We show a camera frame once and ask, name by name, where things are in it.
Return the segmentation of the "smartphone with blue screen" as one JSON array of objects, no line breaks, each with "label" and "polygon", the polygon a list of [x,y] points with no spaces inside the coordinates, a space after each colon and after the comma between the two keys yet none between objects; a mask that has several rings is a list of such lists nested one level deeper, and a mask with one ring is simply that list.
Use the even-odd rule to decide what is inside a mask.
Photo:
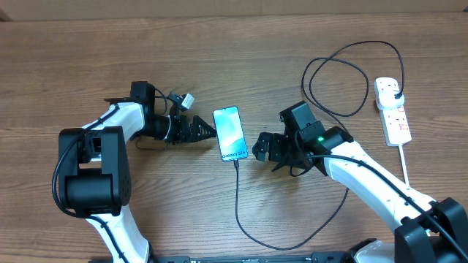
[{"label": "smartphone with blue screen", "polygon": [[249,153],[236,106],[213,111],[216,136],[223,162],[245,159]]}]

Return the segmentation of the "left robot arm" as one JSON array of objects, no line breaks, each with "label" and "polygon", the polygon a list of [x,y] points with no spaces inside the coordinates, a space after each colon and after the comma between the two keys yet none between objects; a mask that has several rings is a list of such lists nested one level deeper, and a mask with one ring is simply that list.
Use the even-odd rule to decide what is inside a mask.
[{"label": "left robot arm", "polygon": [[52,177],[56,206],[87,220],[110,251],[111,262],[156,262],[154,250],[135,223],[129,201],[132,179],[127,142],[151,137],[166,144],[193,143],[216,136],[199,116],[187,120],[191,94],[164,95],[147,81],[134,81],[128,97],[109,99],[95,121],[58,136]]}]

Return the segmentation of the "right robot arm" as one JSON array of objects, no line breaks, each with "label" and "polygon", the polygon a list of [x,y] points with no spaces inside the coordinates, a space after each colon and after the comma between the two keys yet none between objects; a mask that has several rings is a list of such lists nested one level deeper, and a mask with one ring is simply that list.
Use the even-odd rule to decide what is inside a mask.
[{"label": "right robot arm", "polygon": [[279,113],[284,133],[260,133],[252,152],[278,168],[317,168],[363,200],[387,225],[393,243],[365,240],[348,252],[315,253],[313,262],[466,262],[467,214],[407,186],[338,126],[324,129],[305,102]]}]

